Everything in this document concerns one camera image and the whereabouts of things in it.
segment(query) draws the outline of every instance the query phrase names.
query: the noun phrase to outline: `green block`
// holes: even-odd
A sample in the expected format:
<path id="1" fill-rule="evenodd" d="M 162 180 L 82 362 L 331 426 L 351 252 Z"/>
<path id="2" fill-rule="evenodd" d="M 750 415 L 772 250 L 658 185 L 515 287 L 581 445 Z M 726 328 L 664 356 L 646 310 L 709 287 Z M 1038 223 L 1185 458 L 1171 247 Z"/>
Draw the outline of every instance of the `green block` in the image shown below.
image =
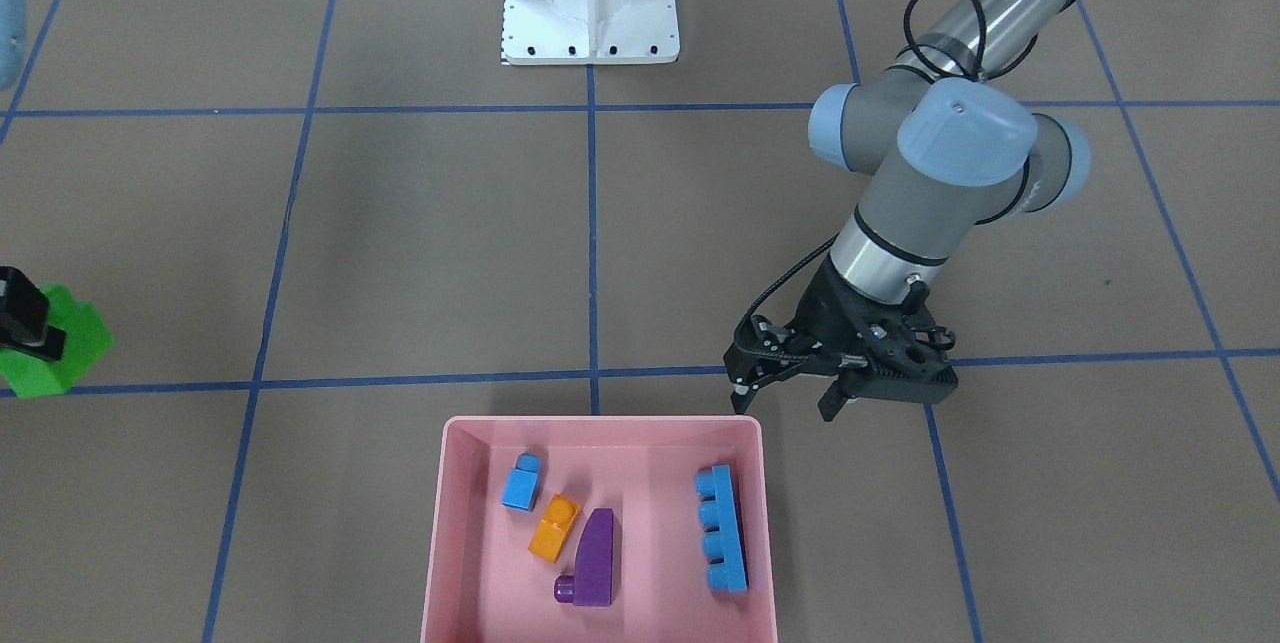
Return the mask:
<path id="1" fill-rule="evenodd" d="M 18 351 L 0 351 L 0 375 L 19 398 L 58 396 L 111 347 L 111 333 L 92 304 L 78 304 L 68 288 L 41 288 L 49 298 L 49 325 L 67 332 L 63 360 L 46 362 Z"/>

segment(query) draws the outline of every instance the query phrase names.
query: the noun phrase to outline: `pink bin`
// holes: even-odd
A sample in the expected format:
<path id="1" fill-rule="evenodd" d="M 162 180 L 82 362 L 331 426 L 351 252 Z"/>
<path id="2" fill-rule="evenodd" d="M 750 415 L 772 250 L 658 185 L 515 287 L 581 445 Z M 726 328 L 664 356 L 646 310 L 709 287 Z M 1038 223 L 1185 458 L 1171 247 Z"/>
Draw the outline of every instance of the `pink bin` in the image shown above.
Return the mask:
<path id="1" fill-rule="evenodd" d="M 534 511 L 502 506 L 524 452 L 543 460 Z M 733 471 L 744 593 L 712 593 L 694 474 Z M 553 565 L 527 551 L 552 494 L 582 506 Z M 621 556 L 613 605 L 557 603 L 582 524 L 612 507 Z M 739 416 L 454 418 L 444 425 L 422 643 L 777 643 L 760 425 Z"/>

